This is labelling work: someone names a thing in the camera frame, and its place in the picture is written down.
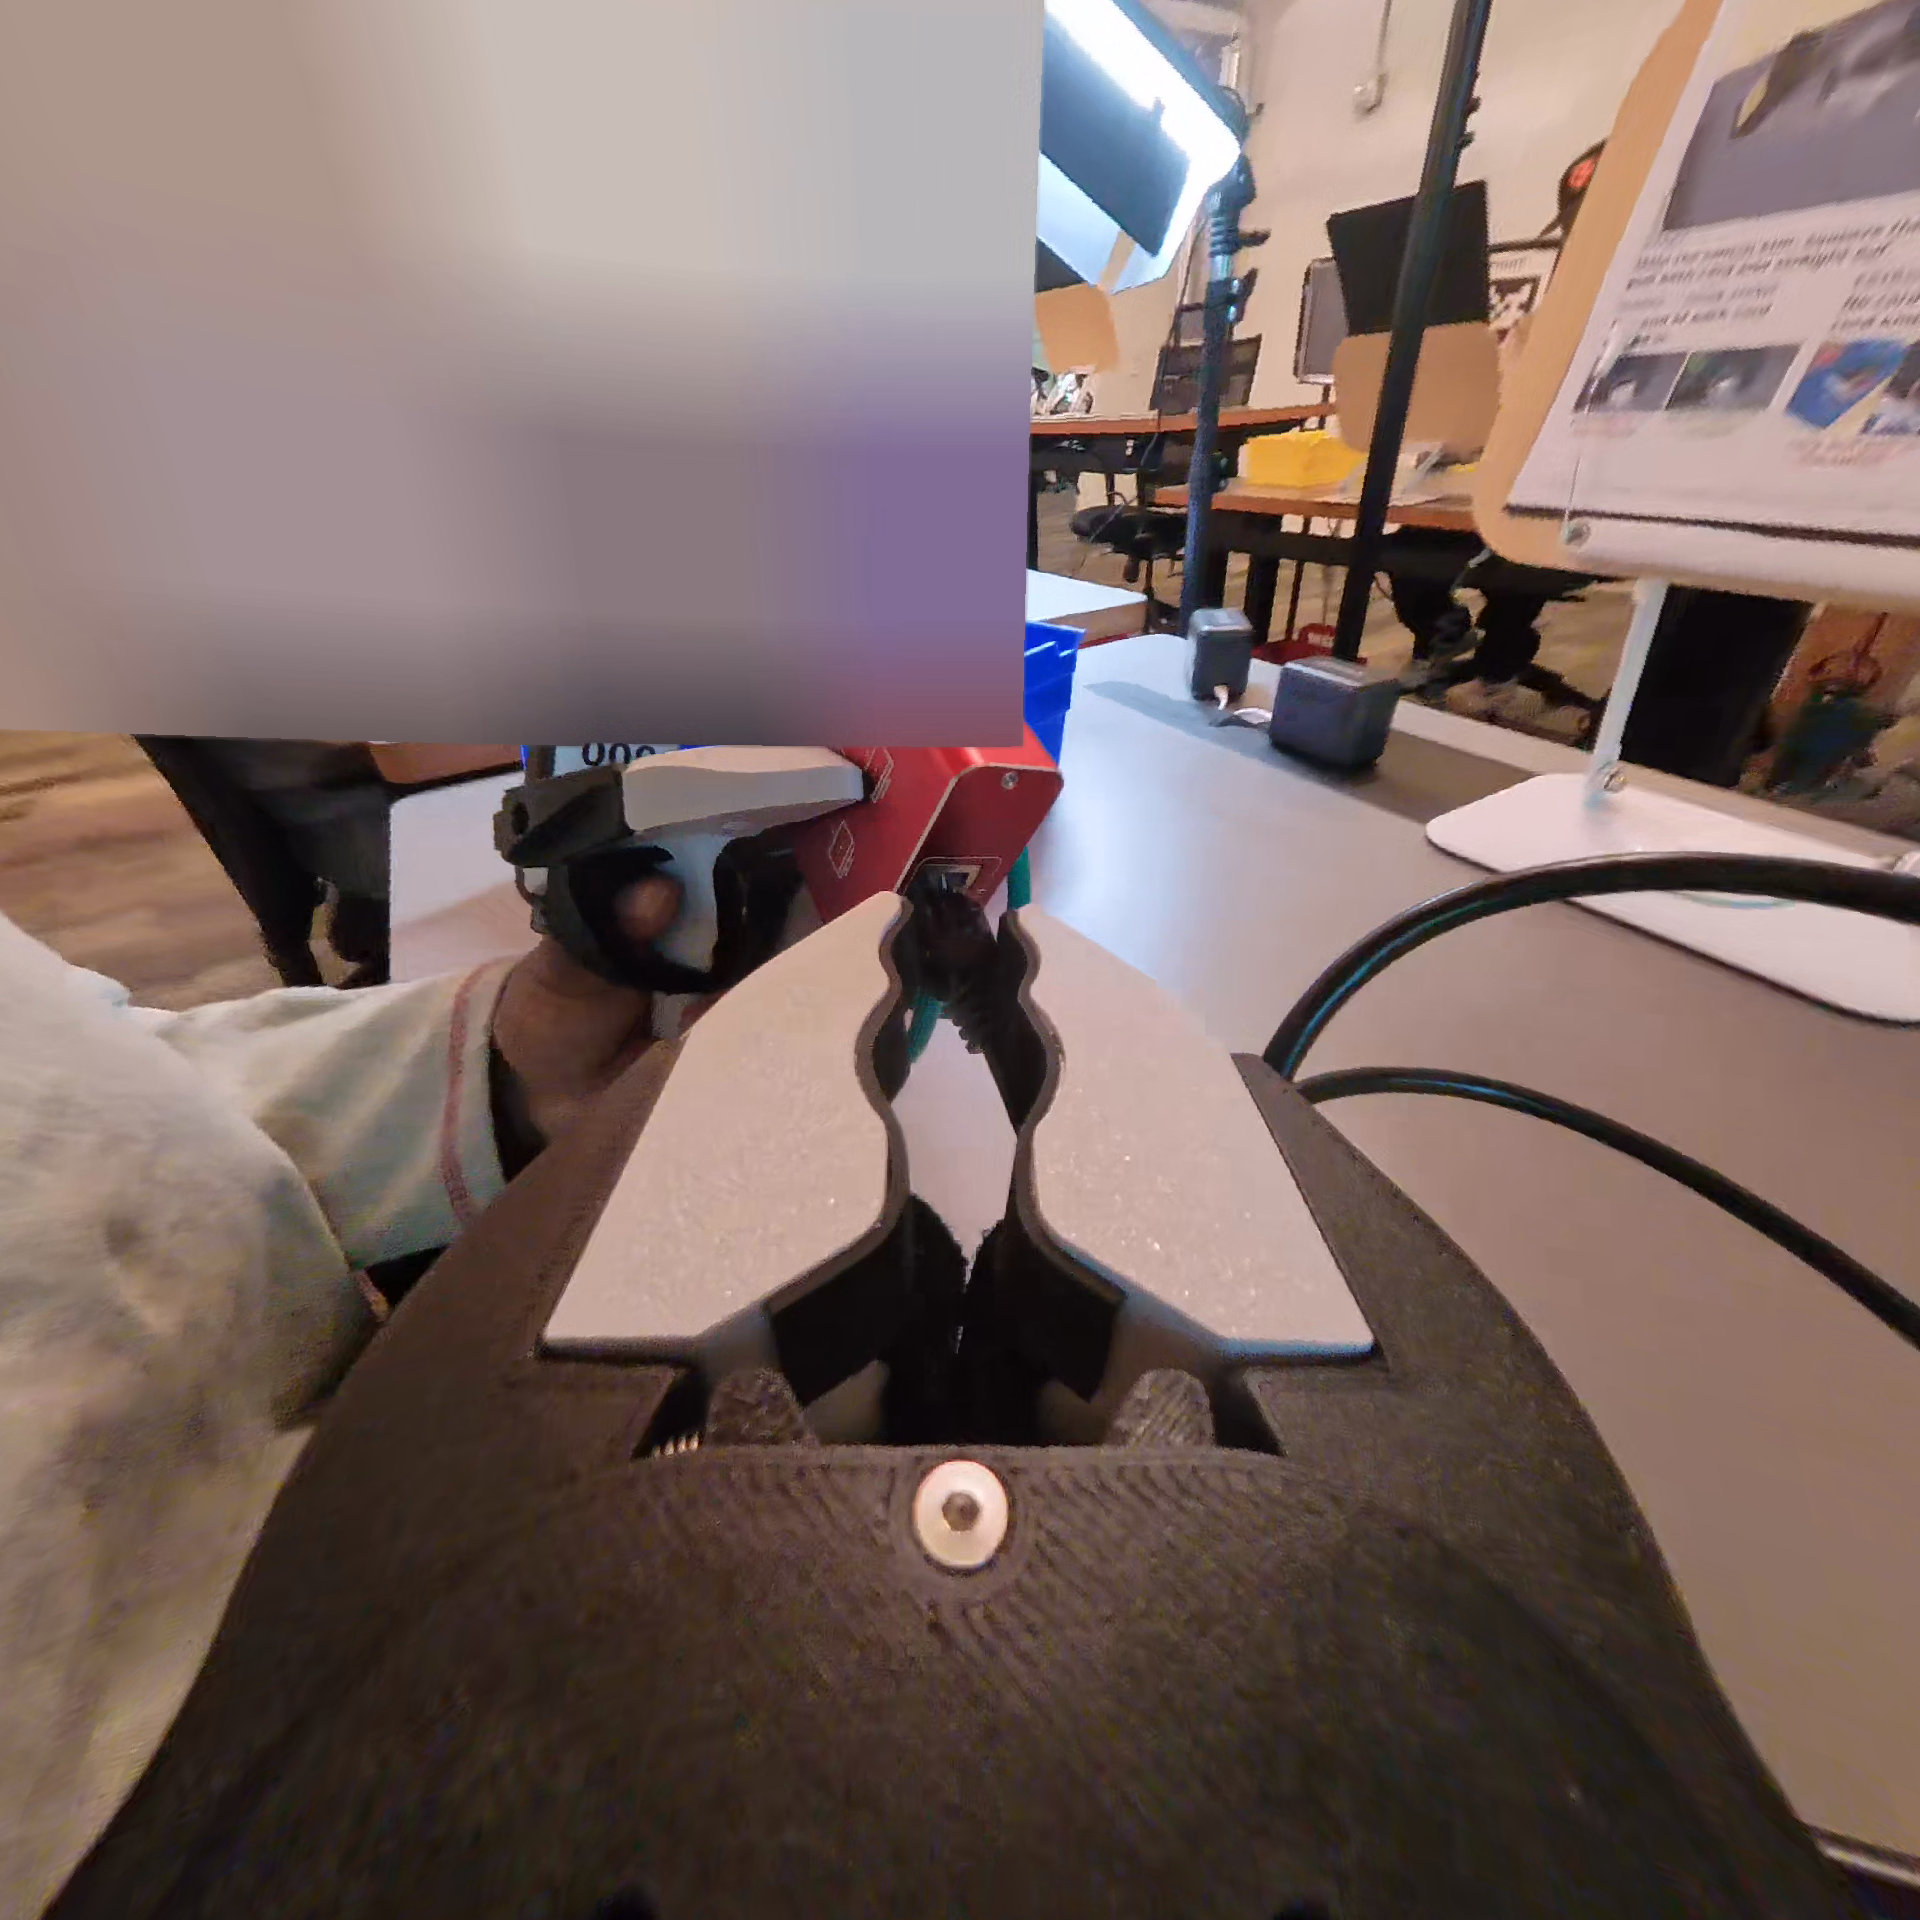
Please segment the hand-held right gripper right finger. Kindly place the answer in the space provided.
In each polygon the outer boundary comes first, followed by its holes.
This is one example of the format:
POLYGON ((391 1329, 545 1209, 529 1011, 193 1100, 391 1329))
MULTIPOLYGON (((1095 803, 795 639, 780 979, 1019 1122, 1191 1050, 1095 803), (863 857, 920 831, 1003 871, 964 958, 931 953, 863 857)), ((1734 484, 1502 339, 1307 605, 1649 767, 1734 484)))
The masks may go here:
POLYGON ((1040 1244, 1224 1359, 1376 1348, 1234 1055, 1160 980, 1039 907, 1001 933, 1040 1086, 1019 1124, 1040 1244))

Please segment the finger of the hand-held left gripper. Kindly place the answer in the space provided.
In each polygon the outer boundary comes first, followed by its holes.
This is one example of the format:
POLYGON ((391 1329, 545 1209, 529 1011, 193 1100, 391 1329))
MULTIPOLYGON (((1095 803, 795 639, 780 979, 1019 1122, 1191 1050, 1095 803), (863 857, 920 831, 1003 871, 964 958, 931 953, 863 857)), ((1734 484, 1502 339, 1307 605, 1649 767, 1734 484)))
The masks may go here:
POLYGON ((827 747, 683 747, 619 778, 622 821, 641 842, 746 837, 801 825, 867 798, 867 778, 827 747))

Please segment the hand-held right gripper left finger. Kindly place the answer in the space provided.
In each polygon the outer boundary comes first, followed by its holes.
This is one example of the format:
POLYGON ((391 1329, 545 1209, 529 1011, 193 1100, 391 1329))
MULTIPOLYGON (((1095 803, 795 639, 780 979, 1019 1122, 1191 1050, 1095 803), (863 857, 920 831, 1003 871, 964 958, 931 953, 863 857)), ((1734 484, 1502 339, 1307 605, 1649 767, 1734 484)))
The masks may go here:
POLYGON ((897 1127, 873 1084, 905 901, 872 897, 689 1034, 546 1323, 551 1354, 700 1354, 870 1242, 897 1127))

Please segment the red ethernet splitter box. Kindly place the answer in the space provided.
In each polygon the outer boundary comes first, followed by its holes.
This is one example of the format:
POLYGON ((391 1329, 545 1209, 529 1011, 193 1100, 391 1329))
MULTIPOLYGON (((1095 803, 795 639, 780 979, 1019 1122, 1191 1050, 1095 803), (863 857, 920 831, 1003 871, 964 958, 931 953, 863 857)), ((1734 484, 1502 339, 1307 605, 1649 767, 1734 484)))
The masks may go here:
POLYGON ((996 750, 840 747, 863 799, 794 830, 818 921, 873 897, 908 897, 924 873, 991 906, 1060 798, 1065 779, 1031 726, 996 750))

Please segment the blue storage bin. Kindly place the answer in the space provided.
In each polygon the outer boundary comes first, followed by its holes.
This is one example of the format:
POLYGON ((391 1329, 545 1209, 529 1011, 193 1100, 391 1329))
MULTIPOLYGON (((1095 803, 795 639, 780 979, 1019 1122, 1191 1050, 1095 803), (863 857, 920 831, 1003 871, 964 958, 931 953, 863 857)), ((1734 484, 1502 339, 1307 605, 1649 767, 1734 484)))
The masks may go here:
POLYGON ((1051 762, 1064 754, 1082 649, 1083 634, 1075 627, 1042 619, 1025 625, 1023 717, 1051 762))

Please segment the wooden office desk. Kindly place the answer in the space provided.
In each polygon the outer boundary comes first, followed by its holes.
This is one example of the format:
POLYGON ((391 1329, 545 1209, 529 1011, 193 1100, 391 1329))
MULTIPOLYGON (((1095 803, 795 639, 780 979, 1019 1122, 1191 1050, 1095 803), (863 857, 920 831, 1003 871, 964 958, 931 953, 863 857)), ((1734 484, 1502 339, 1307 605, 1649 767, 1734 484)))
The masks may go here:
MULTIPOLYGON (((1228 481, 1215 495, 1215 558, 1208 578, 1224 582, 1230 554, 1255 558, 1257 573, 1274 573, 1276 563, 1265 550, 1280 542, 1297 546, 1297 537, 1282 532, 1286 522, 1330 522, 1339 532, 1351 532, 1360 522, 1360 503, 1327 486, 1287 489, 1257 486, 1239 477, 1238 459, 1248 442, 1297 434, 1311 426, 1330 420, 1330 407, 1230 407, 1216 426, 1216 453, 1225 465, 1228 481)), ((1148 415, 1046 415, 1030 426, 1030 513, 1027 513, 1027 559, 1031 569, 1046 569, 1042 555, 1042 491, 1051 476, 1082 481, 1088 474, 1102 477, 1108 491, 1120 483, 1134 484, 1127 498, 1113 495, 1111 513, 1131 516, 1150 513, 1172 525, 1161 540, 1152 559, 1122 559, 1111 567, 1113 582, 1140 591, 1150 611, 1160 611, 1156 575, 1175 565, 1184 550, 1186 505, 1186 454, 1193 442, 1193 413, 1148 415)))

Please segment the black office chair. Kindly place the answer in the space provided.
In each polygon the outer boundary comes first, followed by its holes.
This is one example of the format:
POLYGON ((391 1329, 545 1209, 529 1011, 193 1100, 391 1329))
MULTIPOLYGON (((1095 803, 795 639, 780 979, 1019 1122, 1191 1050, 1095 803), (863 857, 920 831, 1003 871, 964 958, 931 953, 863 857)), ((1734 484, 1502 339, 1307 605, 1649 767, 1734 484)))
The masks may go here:
POLYGON ((1073 537, 1113 554, 1127 588, 1154 594, 1156 567, 1184 563, 1186 514, 1136 500, 1111 500, 1073 514, 1073 537))

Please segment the white board stand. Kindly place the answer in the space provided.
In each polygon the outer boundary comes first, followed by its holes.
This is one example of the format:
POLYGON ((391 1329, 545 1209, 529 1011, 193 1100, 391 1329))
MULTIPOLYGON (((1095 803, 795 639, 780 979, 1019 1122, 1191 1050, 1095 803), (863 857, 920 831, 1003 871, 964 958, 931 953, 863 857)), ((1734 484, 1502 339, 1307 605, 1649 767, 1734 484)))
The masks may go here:
POLYGON ((1488 873, 1622 860, 1635 886, 1580 898, 1590 909, 1849 1017, 1916 1026, 1911 921, 1787 897, 1778 882, 1761 881, 1770 863, 1811 868, 1824 882, 1892 881, 1914 891, 1914 866, 1683 799, 1625 773, 1625 721, 1668 591, 1667 582, 1638 588, 1592 767, 1536 774, 1441 813, 1426 825, 1430 842, 1488 873))

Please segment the black light stand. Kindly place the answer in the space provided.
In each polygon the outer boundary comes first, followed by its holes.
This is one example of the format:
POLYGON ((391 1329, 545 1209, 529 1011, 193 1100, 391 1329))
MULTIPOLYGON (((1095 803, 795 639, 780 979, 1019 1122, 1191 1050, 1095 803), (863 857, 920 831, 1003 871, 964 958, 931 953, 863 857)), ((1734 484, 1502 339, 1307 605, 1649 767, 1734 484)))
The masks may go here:
POLYGON ((1186 484, 1184 522, 1184 588, 1177 634, 1186 634, 1198 611, 1210 603, 1210 519, 1219 486, 1219 419, 1232 359, 1232 331, 1242 311, 1239 259, 1248 246, 1266 241, 1265 230, 1246 233, 1242 217, 1257 198, 1257 181, 1246 150, 1232 170, 1215 185, 1208 206, 1208 291, 1202 362, 1198 371, 1191 461, 1186 484))

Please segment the yellow box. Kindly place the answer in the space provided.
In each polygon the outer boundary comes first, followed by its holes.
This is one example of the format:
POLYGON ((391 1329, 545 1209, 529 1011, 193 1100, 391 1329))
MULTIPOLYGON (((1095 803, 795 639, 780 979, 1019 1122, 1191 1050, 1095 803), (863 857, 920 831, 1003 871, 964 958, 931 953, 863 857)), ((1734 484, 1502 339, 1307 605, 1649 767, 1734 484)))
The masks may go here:
POLYGON ((1248 489, 1299 495, 1330 495, 1366 468, 1366 453, 1337 431, 1297 426, 1286 434, 1248 438, 1239 453, 1239 481, 1248 489))

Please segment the overhead studio lamp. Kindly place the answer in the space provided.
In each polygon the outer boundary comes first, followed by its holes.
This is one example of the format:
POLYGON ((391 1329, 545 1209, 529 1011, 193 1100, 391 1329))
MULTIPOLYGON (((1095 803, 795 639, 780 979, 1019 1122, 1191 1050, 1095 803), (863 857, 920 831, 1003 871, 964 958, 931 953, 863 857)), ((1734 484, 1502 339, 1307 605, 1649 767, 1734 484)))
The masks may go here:
POLYGON ((1131 2, 1046 2, 1036 293, 1161 282, 1250 117, 1131 2))

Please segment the black monitor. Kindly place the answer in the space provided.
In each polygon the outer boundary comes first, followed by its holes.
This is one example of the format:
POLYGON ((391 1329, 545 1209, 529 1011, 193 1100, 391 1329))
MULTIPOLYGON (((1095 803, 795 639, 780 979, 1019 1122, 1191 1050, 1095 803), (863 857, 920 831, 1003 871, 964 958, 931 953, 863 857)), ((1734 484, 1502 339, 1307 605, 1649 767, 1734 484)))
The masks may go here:
MULTIPOLYGON (((1392 198, 1329 215, 1329 242, 1350 335, 1385 334, 1398 318, 1402 266, 1415 198, 1392 198)), ((1470 325, 1490 318, 1490 233, 1484 181, 1456 182, 1424 325, 1470 325)))

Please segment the black pole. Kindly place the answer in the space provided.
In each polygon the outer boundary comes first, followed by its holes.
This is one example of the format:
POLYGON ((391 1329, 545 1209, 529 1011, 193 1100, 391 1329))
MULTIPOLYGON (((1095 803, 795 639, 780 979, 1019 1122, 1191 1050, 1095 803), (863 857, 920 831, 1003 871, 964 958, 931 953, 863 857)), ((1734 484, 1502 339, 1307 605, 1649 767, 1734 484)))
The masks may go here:
POLYGON ((1447 246, 1449 206, 1460 155, 1473 141, 1473 111, 1490 2, 1456 2, 1442 75, 1435 92, 1420 188, 1411 204, 1409 241, 1399 266, 1395 318, 1387 331, 1376 423, 1360 477, 1359 516, 1336 619, 1332 659, 1360 659, 1376 565, 1385 540, 1385 509, 1395 491, 1403 430, 1420 369, 1433 286, 1447 246))

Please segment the instruction board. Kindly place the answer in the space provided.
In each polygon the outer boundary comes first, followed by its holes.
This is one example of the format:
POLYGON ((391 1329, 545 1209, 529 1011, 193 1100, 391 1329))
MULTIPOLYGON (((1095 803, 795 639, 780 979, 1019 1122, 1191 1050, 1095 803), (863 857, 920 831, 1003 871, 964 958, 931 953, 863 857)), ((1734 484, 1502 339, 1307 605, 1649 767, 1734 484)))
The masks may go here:
POLYGON ((1504 558, 1914 613, 1916 5, 1683 5, 1479 461, 1504 558))

